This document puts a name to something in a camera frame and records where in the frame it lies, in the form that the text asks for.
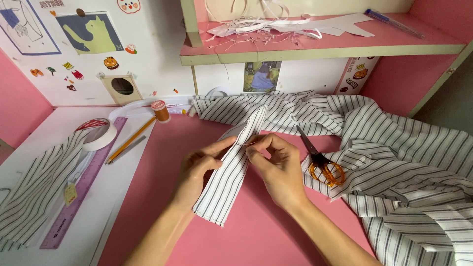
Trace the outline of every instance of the metal ruler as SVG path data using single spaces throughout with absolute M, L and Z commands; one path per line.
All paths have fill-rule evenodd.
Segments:
M 76 213 L 79 210 L 80 205 L 84 201 L 84 198 L 88 190 L 92 186 L 92 183 L 94 182 L 95 177 L 97 176 L 98 172 L 100 171 L 100 168 L 102 167 L 105 160 L 107 159 L 107 156 L 110 153 L 110 150 L 112 149 L 112 146 L 114 145 L 115 140 L 120 134 L 120 131 L 122 131 L 122 128 L 125 125 L 126 119 L 127 118 L 121 116 L 115 120 L 114 125 L 117 128 L 117 136 L 114 138 L 114 140 L 110 144 L 108 144 L 107 146 L 95 152 L 95 155 L 92 158 L 89 166 L 82 173 L 82 176 L 80 177 L 79 181 L 76 184 L 76 191 L 77 191 L 76 200 L 74 200 L 69 205 L 69 207 L 66 207 L 66 205 L 62 207 L 61 212 L 56 217 L 56 220 L 54 221 L 53 225 L 49 229 L 48 234 L 44 238 L 40 249 L 57 249 L 59 247 L 62 239 L 64 238 L 64 235 L 67 232 L 67 229 L 69 228 L 70 224 L 72 223 L 72 220 L 74 219 L 74 216 L 76 216 Z

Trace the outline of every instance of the orange scissor handle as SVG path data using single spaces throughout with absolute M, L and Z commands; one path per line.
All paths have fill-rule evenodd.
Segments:
M 337 172 L 340 173 L 340 181 L 338 181 L 333 176 L 332 172 L 328 169 L 329 164 L 333 165 L 335 167 L 335 169 L 337 170 Z M 317 176 L 315 175 L 315 172 L 314 172 L 315 165 L 314 165 L 314 163 L 311 163 L 310 166 L 309 166 L 309 172 L 312 175 L 312 177 L 315 178 L 317 181 L 320 181 L 320 182 L 326 184 L 329 187 L 333 187 L 334 185 L 341 186 L 341 185 L 343 185 L 343 183 L 345 183 L 345 173 L 343 172 L 342 167 L 340 165 L 338 165 L 337 163 L 334 163 L 334 162 L 327 159 L 327 162 L 325 162 L 323 165 L 317 165 L 317 166 L 319 167 L 320 171 L 324 175 L 324 177 L 326 179 L 326 182 L 322 182 L 320 179 L 317 178 Z

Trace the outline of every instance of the poster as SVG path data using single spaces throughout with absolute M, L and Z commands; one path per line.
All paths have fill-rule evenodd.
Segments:
M 124 51 L 106 12 L 57 16 L 56 20 L 77 54 Z
M 281 61 L 245 63 L 244 92 L 270 92 L 276 90 Z
M 359 94 L 378 60 L 379 56 L 349 58 L 334 94 Z
M 61 54 L 28 0 L 0 0 L 0 27 L 22 55 Z

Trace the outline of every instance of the thread spool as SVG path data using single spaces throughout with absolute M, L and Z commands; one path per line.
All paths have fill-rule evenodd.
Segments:
M 154 101 L 151 104 L 151 109 L 153 109 L 154 114 L 156 118 L 158 119 L 158 122 L 160 123 L 167 123 L 169 120 L 171 120 L 171 116 L 169 115 L 169 112 L 167 111 L 166 103 L 162 100 L 157 100 Z

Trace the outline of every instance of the scissors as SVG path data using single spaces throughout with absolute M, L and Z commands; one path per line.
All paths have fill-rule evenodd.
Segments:
M 317 151 L 317 149 L 312 145 L 310 140 L 304 134 L 302 129 L 298 125 L 296 125 L 297 130 L 299 130 L 300 136 L 302 137 L 302 141 L 306 145 L 307 150 L 309 151 L 310 157 L 312 159 L 312 163 L 309 166 L 309 173 L 312 177 L 329 187 L 333 187 L 333 185 L 341 186 L 345 183 L 345 173 L 340 165 L 331 160 L 327 159 L 324 155 Z M 340 173 L 340 181 L 338 181 L 332 174 L 332 172 L 328 169 L 328 165 L 331 164 L 335 167 L 335 170 Z M 317 178 L 315 175 L 314 169 L 315 167 L 319 167 L 320 171 L 324 175 L 326 182 L 323 182 Z

